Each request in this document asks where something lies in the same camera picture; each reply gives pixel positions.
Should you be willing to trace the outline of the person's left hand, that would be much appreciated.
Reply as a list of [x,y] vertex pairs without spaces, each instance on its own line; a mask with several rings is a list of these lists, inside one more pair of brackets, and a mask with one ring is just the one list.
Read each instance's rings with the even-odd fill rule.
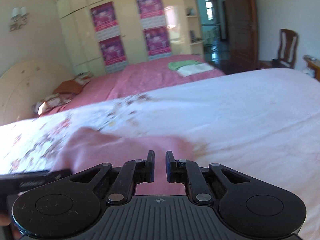
[[20,239],[21,234],[16,227],[11,225],[11,219],[8,215],[1,213],[1,229],[3,230],[4,239]]

